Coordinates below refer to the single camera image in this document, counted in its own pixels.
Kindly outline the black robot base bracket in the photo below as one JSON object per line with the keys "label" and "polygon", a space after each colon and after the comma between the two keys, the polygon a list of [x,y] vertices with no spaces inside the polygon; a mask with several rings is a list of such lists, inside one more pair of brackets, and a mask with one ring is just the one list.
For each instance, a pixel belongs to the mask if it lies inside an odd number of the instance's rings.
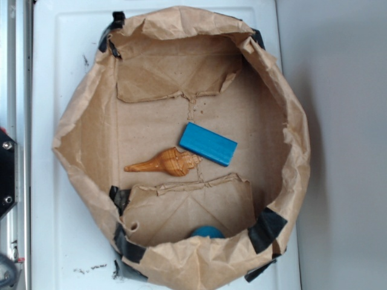
{"label": "black robot base bracket", "polygon": [[18,144],[1,127],[1,219],[18,203]]}

